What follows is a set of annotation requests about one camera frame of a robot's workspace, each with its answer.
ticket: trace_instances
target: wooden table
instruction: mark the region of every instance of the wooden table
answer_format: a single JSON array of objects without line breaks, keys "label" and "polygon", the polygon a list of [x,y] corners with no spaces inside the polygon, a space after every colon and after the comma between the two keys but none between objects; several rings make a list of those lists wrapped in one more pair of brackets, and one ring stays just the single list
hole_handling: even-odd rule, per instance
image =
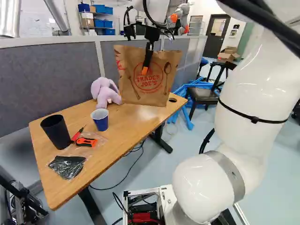
[{"label": "wooden table", "polygon": [[90,201],[94,204],[90,199],[87,186],[154,130],[156,130],[155,134],[151,137],[171,153],[172,148],[160,138],[161,124],[179,110],[187,100],[173,93],[170,93],[170,98],[176,99],[177,102],[168,101],[166,107],[110,104],[107,108],[109,128],[104,132],[97,131],[90,117],[96,108],[95,100],[56,112],[55,114],[64,116],[70,136],[88,122],[84,131],[98,132],[108,139],[107,143],[95,149],[93,155],[85,162],[83,170],[72,180],[63,180],[47,166],[55,156],[60,155],[61,151],[54,147],[40,126],[45,117],[29,123],[37,166],[50,209],[57,210],[79,193],[93,219],[92,214],[97,212],[90,212],[92,209],[87,205]]}]

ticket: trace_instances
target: plastic bag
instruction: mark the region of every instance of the plastic bag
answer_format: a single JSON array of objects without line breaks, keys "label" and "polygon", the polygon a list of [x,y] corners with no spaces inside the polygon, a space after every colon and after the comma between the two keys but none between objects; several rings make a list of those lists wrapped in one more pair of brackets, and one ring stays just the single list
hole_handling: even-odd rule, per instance
[{"label": "plastic bag", "polygon": [[77,146],[76,143],[70,144],[63,150],[60,150],[59,156],[56,156],[47,166],[53,169],[59,176],[65,180],[70,180],[77,176],[83,169],[84,162],[93,155],[95,151],[107,142],[107,139],[93,132],[82,132],[78,138],[97,139],[95,147]]},{"label": "plastic bag", "polygon": [[85,160],[85,157],[56,156],[49,167],[63,179],[70,180],[81,172]]}]

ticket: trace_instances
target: trader joe's logo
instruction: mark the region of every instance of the trader joe's logo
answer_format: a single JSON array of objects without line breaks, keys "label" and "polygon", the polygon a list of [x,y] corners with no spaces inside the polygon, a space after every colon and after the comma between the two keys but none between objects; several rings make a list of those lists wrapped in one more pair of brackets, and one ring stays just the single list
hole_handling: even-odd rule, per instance
[{"label": "trader joe's logo", "polygon": [[155,92],[161,87],[164,78],[162,68],[155,62],[150,63],[146,75],[142,75],[143,63],[139,63],[134,69],[134,82],[136,86],[144,91]]}]

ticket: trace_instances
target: whiteboard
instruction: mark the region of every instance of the whiteboard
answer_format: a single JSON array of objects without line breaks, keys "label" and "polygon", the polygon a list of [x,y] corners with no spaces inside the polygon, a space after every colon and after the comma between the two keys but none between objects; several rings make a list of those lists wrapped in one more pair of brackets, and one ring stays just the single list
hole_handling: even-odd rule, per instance
[{"label": "whiteboard", "polygon": [[52,31],[58,26],[52,17],[42,13],[21,11],[20,37],[52,36]]}]

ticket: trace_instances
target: plush elephant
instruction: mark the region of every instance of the plush elephant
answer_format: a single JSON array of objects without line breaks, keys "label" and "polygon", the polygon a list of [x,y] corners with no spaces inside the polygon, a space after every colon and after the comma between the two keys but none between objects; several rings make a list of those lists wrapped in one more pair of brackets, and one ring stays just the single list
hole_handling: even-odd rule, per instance
[{"label": "plush elephant", "polygon": [[110,79],[99,77],[92,83],[90,91],[92,93],[93,99],[97,99],[97,109],[106,109],[107,102],[111,103],[111,101],[118,105],[122,104],[121,96],[118,94],[118,88],[116,84]]}]

